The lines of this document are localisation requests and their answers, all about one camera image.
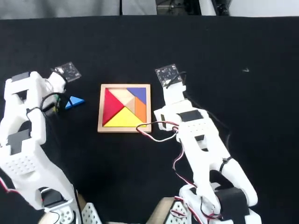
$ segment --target circuit board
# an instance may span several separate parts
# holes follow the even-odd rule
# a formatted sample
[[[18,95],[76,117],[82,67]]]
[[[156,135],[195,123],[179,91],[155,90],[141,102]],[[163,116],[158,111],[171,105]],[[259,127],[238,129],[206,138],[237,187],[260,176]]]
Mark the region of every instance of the circuit board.
[[[55,70],[62,74],[68,83],[81,77],[80,72],[76,69],[72,62],[56,67]]]
[[[162,87],[166,87],[172,79],[174,79],[171,82],[172,84],[183,81],[175,64],[167,65],[165,67],[156,69],[155,71]]]

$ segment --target blue triangle piece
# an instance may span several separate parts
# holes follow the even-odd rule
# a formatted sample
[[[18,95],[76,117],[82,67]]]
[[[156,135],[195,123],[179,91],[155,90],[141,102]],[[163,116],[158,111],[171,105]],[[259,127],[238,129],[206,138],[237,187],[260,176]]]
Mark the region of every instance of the blue triangle piece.
[[[73,96],[70,97],[70,100],[73,103],[73,106],[76,106],[76,105],[79,105],[79,104],[82,104],[85,102],[85,100],[77,98],[77,97],[73,97]],[[66,109],[71,108],[70,102],[67,102],[67,105],[65,106],[65,108]]]
[[[127,88],[127,90],[140,99],[146,105],[146,88],[145,87],[133,87]]]

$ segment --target perforated plastic panel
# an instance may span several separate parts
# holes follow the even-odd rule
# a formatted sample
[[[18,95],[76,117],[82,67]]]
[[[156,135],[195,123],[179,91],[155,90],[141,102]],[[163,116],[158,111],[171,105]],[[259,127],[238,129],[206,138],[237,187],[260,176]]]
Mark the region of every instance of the perforated plastic panel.
[[[171,210],[176,210],[180,213],[187,215],[186,208],[183,206],[181,202],[178,201],[173,204]],[[166,218],[165,224],[187,224],[187,217],[178,218],[169,213],[168,217]]]
[[[208,125],[202,120],[193,120],[186,123],[194,136],[202,135],[208,130]]]
[[[11,160],[10,162],[6,162],[5,164],[8,171],[22,175],[35,170],[36,166],[34,160],[31,157],[24,156],[15,160]]]
[[[82,210],[83,224],[102,224],[92,203],[87,203]]]

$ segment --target wooden puzzle frame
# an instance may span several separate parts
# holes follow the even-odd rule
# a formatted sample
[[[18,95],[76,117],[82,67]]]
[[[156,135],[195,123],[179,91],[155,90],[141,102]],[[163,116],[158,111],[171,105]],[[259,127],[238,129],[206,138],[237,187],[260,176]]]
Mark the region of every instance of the wooden puzzle frame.
[[[104,133],[136,133],[135,127],[104,127],[103,126],[103,111],[105,101],[105,90],[109,88],[125,89],[125,88],[146,88],[146,123],[151,122],[151,104],[150,104],[150,84],[102,84],[100,90],[100,109],[98,132]],[[145,132],[151,132],[151,125],[140,127]]]

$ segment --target white wall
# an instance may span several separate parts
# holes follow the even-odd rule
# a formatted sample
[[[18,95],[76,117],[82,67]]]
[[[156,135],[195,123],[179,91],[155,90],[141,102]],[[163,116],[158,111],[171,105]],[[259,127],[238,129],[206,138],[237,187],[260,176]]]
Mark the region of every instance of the white wall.
[[[232,0],[231,16],[299,16],[299,0]]]

